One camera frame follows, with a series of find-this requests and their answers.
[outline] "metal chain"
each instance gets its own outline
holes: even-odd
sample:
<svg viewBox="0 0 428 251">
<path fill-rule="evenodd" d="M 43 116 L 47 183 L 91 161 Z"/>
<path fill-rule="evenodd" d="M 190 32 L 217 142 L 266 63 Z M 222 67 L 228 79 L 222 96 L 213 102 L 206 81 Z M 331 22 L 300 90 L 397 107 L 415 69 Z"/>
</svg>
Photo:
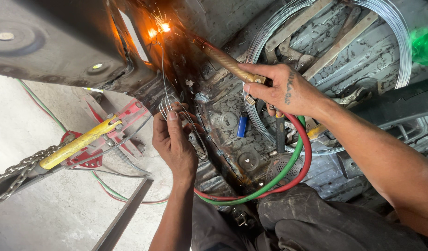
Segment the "metal chain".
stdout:
<svg viewBox="0 0 428 251">
<path fill-rule="evenodd" d="M 45 150 L 38 151 L 34 155 L 23 159 L 17 165 L 11 166 L 10 168 L 6 169 L 4 174 L 0 174 L 0 182 L 2 182 L 3 178 L 14 176 L 18 173 L 18 171 L 22 170 L 20 175 L 11 183 L 8 190 L 6 190 L 3 194 L 0 195 L 0 203 L 7 200 L 17 190 L 17 188 L 20 187 L 23 181 L 25 181 L 25 179 L 27 178 L 28 173 L 36 167 L 38 162 L 50 156 L 52 153 L 59 150 L 63 146 L 67 145 L 73 139 L 74 134 L 70 134 L 65 138 L 64 142 L 60 143 L 59 145 L 52 145 Z"/>
</svg>

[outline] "brass torch handle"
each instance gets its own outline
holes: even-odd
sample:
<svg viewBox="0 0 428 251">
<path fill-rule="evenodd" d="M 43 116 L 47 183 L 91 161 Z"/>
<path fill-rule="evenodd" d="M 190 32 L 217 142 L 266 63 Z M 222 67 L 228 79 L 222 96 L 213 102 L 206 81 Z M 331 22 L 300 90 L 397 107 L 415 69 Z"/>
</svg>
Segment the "brass torch handle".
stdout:
<svg viewBox="0 0 428 251">
<path fill-rule="evenodd" d="M 244 81 L 245 83 L 250 83 L 250 82 L 264 83 L 265 80 L 267 79 L 266 77 L 255 75 L 239 69 L 239 66 L 237 65 L 239 61 L 229 56 L 221 49 L 218 49 L 208 41 L 205 41 L 204 43 L 201 44 L 201 51 L 203 51 L 206 55 L 208 55 L 214 61 L 221 64 L 226 70 L 230 71 L 232 74 L 237 76 L 240 80 Z"/>
</svg>

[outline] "right hand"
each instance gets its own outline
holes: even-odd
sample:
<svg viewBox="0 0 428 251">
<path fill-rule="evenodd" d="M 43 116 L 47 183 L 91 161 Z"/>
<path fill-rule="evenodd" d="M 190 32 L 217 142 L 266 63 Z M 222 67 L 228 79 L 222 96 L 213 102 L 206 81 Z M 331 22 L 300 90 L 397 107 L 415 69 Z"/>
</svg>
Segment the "right hand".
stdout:
<svg viewBox="0 0 428 251">
<path fill-rule="evenodd" d="M 323 101 L 330 100 L 301 74 L 283 63 L 277 65 L 239 63 L 239 68 L 273 80 L 273 87 L 267 87 L 261 83 L 246 83 L 243 89 L 253 97 L 265 100 L 281 111 L 317 117 L 318 106 L 321 106 Z M 269 109 L 268 103 L 268 113 L 274 116 L 276 111 Z"/>
</svg>

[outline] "round hole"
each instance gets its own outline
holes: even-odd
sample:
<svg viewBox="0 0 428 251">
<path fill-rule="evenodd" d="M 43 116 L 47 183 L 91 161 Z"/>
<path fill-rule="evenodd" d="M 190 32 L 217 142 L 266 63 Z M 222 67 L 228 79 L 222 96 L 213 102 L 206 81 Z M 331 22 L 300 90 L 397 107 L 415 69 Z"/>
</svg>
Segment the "round hole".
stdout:
<svg viewBox="0 0 428 251">
<path fill-rule="evenodd" d="M 1 32 L 0 33 L 0 41 L 10 41 L 15 38 L 14 34 L 10 32 Z"/>
<path fill-rule="evenodd" d="M 95 65 L 93 65 L 93 69 L 99 69 L 99 68 L 101 68 L 102 67 L 102 64 L 101 63 L 98 63 L 98 64 L 95 64 Z"/>
</svg>

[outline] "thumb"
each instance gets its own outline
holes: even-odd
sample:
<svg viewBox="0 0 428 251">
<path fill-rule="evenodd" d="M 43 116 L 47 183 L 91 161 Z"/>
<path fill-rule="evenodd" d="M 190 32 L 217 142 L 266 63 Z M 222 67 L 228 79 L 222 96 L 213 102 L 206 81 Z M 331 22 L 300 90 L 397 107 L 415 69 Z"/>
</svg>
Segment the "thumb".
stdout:
<svg viewBox="0 0 428 251">
<path fill-rule="evenodd" d="M 261 83 L 246 83 L 243 86 L 245 92 L 251 94 L 253 97 L 262 100 L 272 100 L 271 91 L 272 88 L 267 87 Z"/>
<path fill-rule="evenodd" d="M 183 140 L 186 140 L 183 133 L 183 125 L 177 112 L 170 111 L 167 114 L 167 130 L 171 138 L 171 145 L 181 144 Z"/>
</svg>

